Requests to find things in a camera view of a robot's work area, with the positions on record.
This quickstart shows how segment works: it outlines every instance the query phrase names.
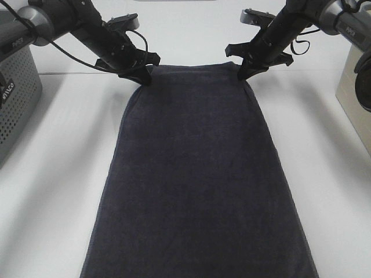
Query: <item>cloth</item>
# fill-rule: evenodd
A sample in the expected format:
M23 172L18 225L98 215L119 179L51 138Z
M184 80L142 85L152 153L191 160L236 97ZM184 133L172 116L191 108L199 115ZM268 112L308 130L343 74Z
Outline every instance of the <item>cloth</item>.
M233 63L160 66L126 108L84 278L318 277Z

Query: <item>black cable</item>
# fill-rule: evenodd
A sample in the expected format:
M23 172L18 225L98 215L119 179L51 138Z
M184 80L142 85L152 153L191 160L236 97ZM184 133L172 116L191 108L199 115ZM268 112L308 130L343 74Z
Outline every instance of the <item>black cable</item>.
M308 31L308 32L300 33L300 34L298 34L298 36L303 36L303 35L308 35L308 34L317 33L317 32L320 32L320 30L321 30L321 29L316 29L316 30L312 30L312 31Z
M32 34L37 34L35 33L34 26L26 22L22 17L20 17L17 12L4 0L0 0L0 3L16 18L18 19L19 22L21 22L23 25L27 27L27 29L32 33Z
M316 30L312 30L312 31L308 31L308 32L300 33L300 34L298 34L298 36L303 36L303 35L313 34L313 33L316 33L316 32L320 32L320 30L321 30L321 29L316 29ZM295 41L296 43L307 43L307 44L308 44L308 48L307 48L307 50L304 51L304 52L302 52L302 53L298 53L298 52L296 52L296 51L295 51L295 47L294 47L294 41ZM290 44L291 51L292 51L292 53L293 53L294 55L297 55L297 56L304 55L304 54L306 54L306 53L309 51L309 49L310 49L310 47L311 47L311 42L310 42L310 41L306 41L306 40L298 41L297 38L296 38L294 41L292 41L291 44Z
M39 34L35 28L35 25L33 25L31 22L29 21L25 21L22 17L20 17L17 12L4 0L0 0L0 3L19 21L21 22L24 26L27 27L27 29L32 33L34 34L35 37L38 37ZM148 42L146 40L146 38L139 32L135 31L135 30L128 30L132 33L135 33L136 35L138 35L139 37L142 38L142 40L144 41L145 45L146 45L146 51L145 51L145 54L144 54L144 59L143 59L143 62L135 67L132 67L132 68L129 68L127 70L124 70L124 71L111 71L111 70L108 70L108 69L104 69L104 68L100 68L100 67L96 67L95 65L91 65L87 62L84 62L82 60L80 60L79 58L76 58L75 56L73 56L72 54L70 54L69 52L67 52L66 50L64 50L62 47L60 47L58 44L56 44L55 42L53 42L52 40L48 39L48 38L44 38L42 37L44 40L46 40L47 42L49 42L51 45L53 45L56 49L58 49L59 51L61 51L63 54L65 54L66 56L68 56L69 58L71 58L72 60L86 66L86 67L89 67L89 68L93 68L94 70L98 70L98 71L103 71L103 72L108 72L108 73L111 73L111 74L118 74L118 75L126 75L126 74L129 74L135 70L138 70L142 67L144 67L147 63L147 59L148 59Z

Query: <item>white table surface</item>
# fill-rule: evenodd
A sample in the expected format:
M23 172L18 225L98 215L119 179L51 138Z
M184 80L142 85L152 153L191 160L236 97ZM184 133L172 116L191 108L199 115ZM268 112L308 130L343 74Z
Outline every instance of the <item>white table surface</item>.
M94 0L105 19L137 12L163 64L223 63L228 43L257 27L244 8L278 13L284 0ZM312 47L249 79L281 158L321 278L371 277L371 157L335 98L350 44L308 36ZM59 43L84 60L71 36ZM0 277L77 278L126 103L137 84L93 74L52 47L32 47L43 95L0 169Z

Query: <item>perforated gray container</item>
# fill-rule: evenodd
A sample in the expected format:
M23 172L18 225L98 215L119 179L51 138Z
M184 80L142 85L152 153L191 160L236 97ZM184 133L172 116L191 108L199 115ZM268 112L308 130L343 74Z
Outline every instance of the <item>perforated gray container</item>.
M40 77L29 47L0 63L0 75L15 84L0 109L0 167L27 124L42 92Z

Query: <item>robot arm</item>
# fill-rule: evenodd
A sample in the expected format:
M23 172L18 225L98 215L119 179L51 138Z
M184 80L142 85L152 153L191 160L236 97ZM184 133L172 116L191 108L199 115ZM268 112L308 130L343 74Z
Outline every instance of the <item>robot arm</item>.
M314 24L329 35L342 34L365 54L355 68L356 93L361 105L371 112L371 16L361 3L345 0L287 0L275 17L254 10L244 10L241 22L258 25L261 30L248 43L229 45L227 56L243 58L240 80L265 72L278 64L291 65L293 58L283 51L307 27Z
M100 57L96 66L103 71L139 84L151 83L146 65L158 65L160 57L137 49L126 34L138 28L137 14L105 22L91 0L28 0L28 4L18 15L27 20L33 31L17 20L3 25L0 61L26 45L44 46L70 32Z

